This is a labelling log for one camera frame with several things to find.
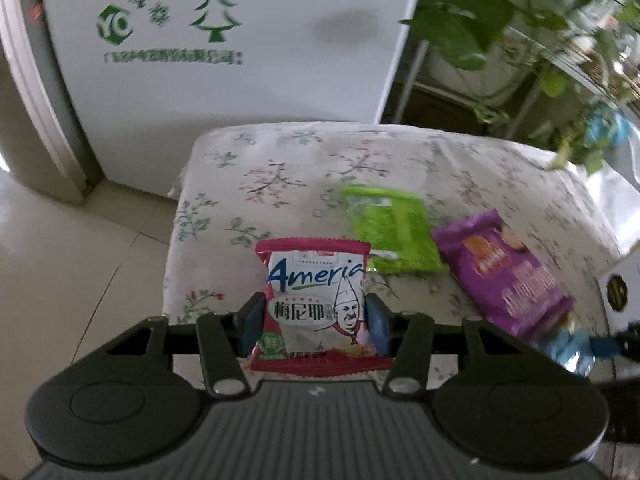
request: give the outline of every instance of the purple snack package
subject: purple snack package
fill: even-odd
[[[431,235],[479,313],[517,338],[527,339],[540,322],[559,320],[574,306],[495,209]]]

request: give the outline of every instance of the floral tablecloth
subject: floral tablecloth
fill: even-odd
[[[504,140],[410,126],[284,123],[214,130],[197,140],[182,178],[164,312],[172,323],[189,323],[205,312],[237,310],[264,287],[255,243],[348,235],[338,190],[358,183],[419,195],[433,226],[496,208],[575,296],[584,326],[605,334],[594,277],[620,252],[578,176],[544,171],[552,157]],[[371,274],[367,288],[392,310],[423,312],[440,323],[476,315],[450,276]],[[201,385],[196,356],[176,359],[175,369]],[[455,372],[453,356],[437,356],[430,387]],[[247,373],[252,384],[265,375]],[[370,375],[381,380],[380,374]],[[611,378],[610,364],[600,363],[591,377]]]

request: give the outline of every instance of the green snack package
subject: green snack package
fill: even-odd
[[[431,238],[422,200],[413,193],[379,187],[347,186],[343,203],[353,236],[371,243],[367,271],[447,272]]]

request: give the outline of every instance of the floor tile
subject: floor tile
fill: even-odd
[[[174,230],[175,210],[178,203],[175,200],[163,198],[156,210],[151,213],[146,225],[142,228],[142,234],[151,236],[165,244],[171,241]]]
[[[163,198],[104,179],[84,201],[84,208],[140,232]]]
[[[0,474],[21,478],[37,464],[28,395],[71,362],[136,236],[0,172]]]
[[[162,314],[162,280],[168,250],[162,242],[138,236],[102,298],[76,359],[145,317]]]

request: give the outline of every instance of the ribbed gray surface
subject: ribbed gray surface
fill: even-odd
[[[587,464],[549,474],[472,463],[413,403],[373,383],[264,382],[251,398],[215,405],[191,440],[156,462],[121,472],[47,463],[30,480],[602,480]]]

